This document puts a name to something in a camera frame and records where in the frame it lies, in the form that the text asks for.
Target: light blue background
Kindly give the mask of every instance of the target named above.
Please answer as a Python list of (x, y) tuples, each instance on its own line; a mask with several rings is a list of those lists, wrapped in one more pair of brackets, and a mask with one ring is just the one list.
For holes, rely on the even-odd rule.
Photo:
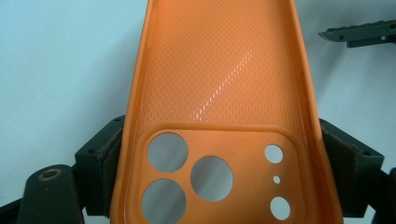
[[(22, 196), (33, 172), (72, 165), (84, 143), (125, 114), (146, 3), (0, 2), (0, 206)], [(396, 2), (296, 4), (320, 117), (384, 154), (388, 173), (396, 167), (396, 45), (347, 49), (317, 33), (396, 20)]]

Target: white table surface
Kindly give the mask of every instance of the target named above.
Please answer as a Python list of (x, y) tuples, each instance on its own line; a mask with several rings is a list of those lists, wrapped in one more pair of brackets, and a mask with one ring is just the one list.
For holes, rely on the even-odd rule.
[[(26, 179), (125, 114), (147, 2), (0, 2), (0, 206)], [(396, 167), (396, 45), (347, 49), (317, 33), (396, 20), (396, 1), (297, 0), (319, 116)], [(369, 223), (346, 218), (346, 223)], [(87, 223), (108, 223), (86, 217)]]

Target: round joint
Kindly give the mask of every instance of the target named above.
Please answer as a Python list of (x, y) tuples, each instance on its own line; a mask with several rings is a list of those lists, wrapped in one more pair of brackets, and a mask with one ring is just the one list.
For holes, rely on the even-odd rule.
[(61, 169), (55, 168), (55, 169), (49, 169), (44, 171), (38, 176), (38, 180), (40, 181), (49, 181), (51, 179), (55, 179), (62, 173)]

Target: orange phone case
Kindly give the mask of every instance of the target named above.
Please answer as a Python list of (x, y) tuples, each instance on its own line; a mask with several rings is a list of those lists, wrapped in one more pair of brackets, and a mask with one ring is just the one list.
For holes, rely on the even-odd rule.
[[(149, 144), (161, 133), (188, 145), (174, 172), (149, 162)], [(265, 158), (271, 145), (281, 148), (281, 162)], [(191, 186), (192, 167), (206, 156), (233, 173), (218, 202)], [(343, 222), (292, 0), (148, 1), (111, 223), (148, 223), (143, 195), (159, 179), (185, 194), (180, 223)], [(289, 202), (284, 220), (271, 213), (275, 197)]]

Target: textured orange surface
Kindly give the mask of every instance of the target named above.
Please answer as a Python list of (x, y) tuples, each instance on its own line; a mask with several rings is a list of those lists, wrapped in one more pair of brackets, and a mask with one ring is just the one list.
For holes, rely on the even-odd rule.
[[(147, 158), (150, 140), (165, 132), (189, 145), (185, 165), (172, 174), (156, 171)], [(280, 164), (265, 160), (270, 144), (283, 146)], [(191, 167), (207, 155), (233, 171), (233, 189), (217, 203), (200, 200), (191, 188)], [(274, 174), (281, 185), (274, 185)], [(342, 222), (291, 1), (148, 3), (111, 222), (146, 222), (142, 195), (159, 178), (185, 191), (182, 223), (275, 223), (269, 203), (277, 195), (291, 208), (279, 222)]]

